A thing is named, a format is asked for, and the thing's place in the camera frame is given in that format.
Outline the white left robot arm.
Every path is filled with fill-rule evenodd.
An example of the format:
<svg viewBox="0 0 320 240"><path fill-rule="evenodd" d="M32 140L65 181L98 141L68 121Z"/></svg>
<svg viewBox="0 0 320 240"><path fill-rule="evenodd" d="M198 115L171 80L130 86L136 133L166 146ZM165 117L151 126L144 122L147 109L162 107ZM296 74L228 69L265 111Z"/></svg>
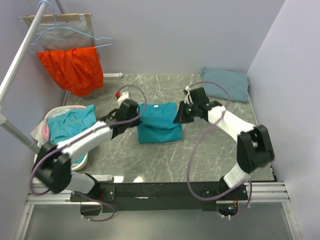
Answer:
<svg viewBox="0 0 320 240"><path fill-rule="evenodd" d="M97 146L124 133L126 129L138 126L139 104L125 99L118 109L98 120L92 127L56 145L45 143L31 172L30 190L34 195L33 178L40 180L53 193L63 190L80 192L88 201L100 195L99 182L88 174L71 170L71 165L81 156Z"/></svg>

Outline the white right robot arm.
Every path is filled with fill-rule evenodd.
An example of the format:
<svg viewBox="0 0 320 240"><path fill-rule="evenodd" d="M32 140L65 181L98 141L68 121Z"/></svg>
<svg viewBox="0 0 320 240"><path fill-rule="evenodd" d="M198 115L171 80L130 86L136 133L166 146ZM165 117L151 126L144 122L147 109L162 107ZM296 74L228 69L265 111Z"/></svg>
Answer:
<svg viewBox="0 0 320 240"><path fill-rule="evenodd" d="M221 178L219 193L230 200L237 194L237 185L249 180L252 173L275 159L271 138L264 125L254 125L228 111L218 101L202 105L179 103L174 123L192 123L195 117L216 124L237 144L236 164Z"/></svg>

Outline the turquoise t-shirt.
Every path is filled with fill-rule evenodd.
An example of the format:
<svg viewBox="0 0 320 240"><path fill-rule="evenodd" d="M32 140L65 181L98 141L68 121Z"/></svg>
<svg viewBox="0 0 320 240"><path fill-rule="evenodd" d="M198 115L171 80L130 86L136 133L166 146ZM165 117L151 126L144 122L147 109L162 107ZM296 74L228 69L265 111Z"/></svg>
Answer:
<svg viewBox="0 0 320 240"><path fill-rule="evenodd" d="M181 141L183 126L174 123L177 116L177 105L174 102L140 104L141 123L137 126L140 144L155 144Z"/></svg>

